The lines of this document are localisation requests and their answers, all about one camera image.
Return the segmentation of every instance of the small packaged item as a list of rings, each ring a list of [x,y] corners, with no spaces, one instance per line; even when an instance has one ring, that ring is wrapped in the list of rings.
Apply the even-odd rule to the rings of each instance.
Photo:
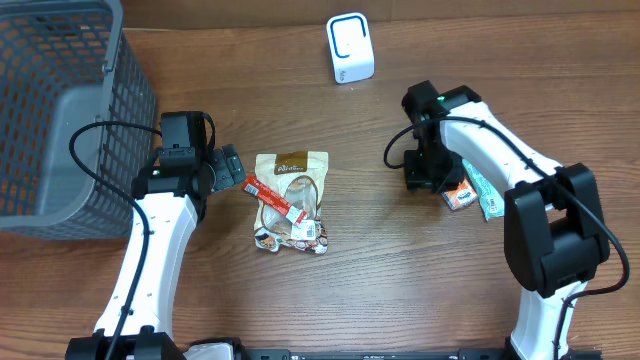
[[[504,200],[498,190],[470,162],[462,159],[462,165],[478,193],[485,221],[504,216]]]
[[[458,185],[457,189],[447,191],[443,193],[442,196],[451,210],[465,208],[473,204],[473,202],[478,198],[478,195],[466,178],[460,183],[460,185]]]
[[[260,203],[253,227],[257,247],[271,252],[277,252],[280,245],[315,254],[327,252],[321,203],[328,169],[329,154],[326,152],[259,154],[256,157],[256,182],[251,183],[250,177],[244,188],[256,195]],[[274,193],[268,196],[269,199],[264,197],[268,194],[266,189]],[[273,200],[276,198],[273,195],[284,201]],[[299,222],[297,211],[304,214]]]

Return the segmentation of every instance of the red and white wrapper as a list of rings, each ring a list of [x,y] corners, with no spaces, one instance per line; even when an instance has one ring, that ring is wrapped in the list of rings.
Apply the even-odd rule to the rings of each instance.
[[[287,200],[283,199],[282,196],[278,195],[277,192],[261,183],[254,175],[247,176],[247,180],[245,180],[242,185],[242,190],[276,209],[276,211],[286,217],[287,220],[291,221],[292,224],[300,225],[300,222],[307,217],[306,211],[291,205]]]

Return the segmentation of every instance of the bag with brown label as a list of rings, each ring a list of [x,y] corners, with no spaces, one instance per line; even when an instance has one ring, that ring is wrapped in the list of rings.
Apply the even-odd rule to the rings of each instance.
[[[301,151],[256,157],[257,179],[293,207],[306,212],[300,224],[295,225],[281,212],[259,200],[253,227],[257,247],[271,252],[277,252],[280,245],[315,254],[327,252],[327,233],[321,213],[328,169],[329,154],[326,152]]]

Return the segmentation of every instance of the perforated bin side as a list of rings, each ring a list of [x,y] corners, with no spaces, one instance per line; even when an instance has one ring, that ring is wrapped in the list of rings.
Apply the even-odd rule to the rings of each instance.
[[[72,216],[41,226],[38,185],[46,144],[55,131],[53,112],[65,91],[102,84],[102,105],[94,112],[97,120],[153,126],[155,97],[124,36],[115,69],[103,76],[113,20],[105,2],[25,4],[12,16],[3,14],[0,1],[0,231],[50,239],[122,236],[129,230],[130,206],[101,186],[95,186]],[[129,192],[131,179],[149,153],[151,135],[113,128],[102,130],[98,139],[102,145],[96,171]],[[81,182],[86,183],[86,175]],[[61,207],[56,201],[47,206]],[[19,225],[12,226],[18,218]]]

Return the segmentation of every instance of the wooden table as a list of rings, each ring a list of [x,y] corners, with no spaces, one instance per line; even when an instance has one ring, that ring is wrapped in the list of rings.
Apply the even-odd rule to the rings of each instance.
[[[499,347],[520,287],[500,220],[410,194],[382,151],[409,124],[407,87],[466,84],[540,152],[596,174],[608,225],[640,265],[640,13],[374,24],[376,74],[338,86],[323,26],[128,32],[160,111],[204,110],[252,171],[258,153],[323,150],[329,252],[272,255],[252,239],[257,201],[212,196],[187,247],[176,342],[239,336],[298,351]],[[392,151],[400,161],[410,137]],[[102,313],[125,240],[0,243],[0,358],[61,358]],[[615,255],[589,285],[618,280]],[[580,300],[570,344],[637,358],[640,281]]]

